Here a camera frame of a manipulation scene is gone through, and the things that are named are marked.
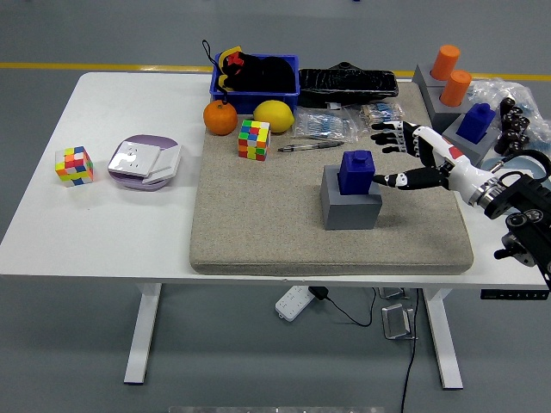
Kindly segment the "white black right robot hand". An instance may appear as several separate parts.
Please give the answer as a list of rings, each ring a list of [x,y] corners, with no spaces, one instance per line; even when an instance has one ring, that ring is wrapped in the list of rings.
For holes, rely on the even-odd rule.
[[[468,205],[477,204],[494,175],[471,164],[469,158],[440,133],[407,121],[374,123],[371,139],[384,153],[407,153],[421,168],[391,175],[375,175],[374,182],[400,190],[443,187],[456,191]]]

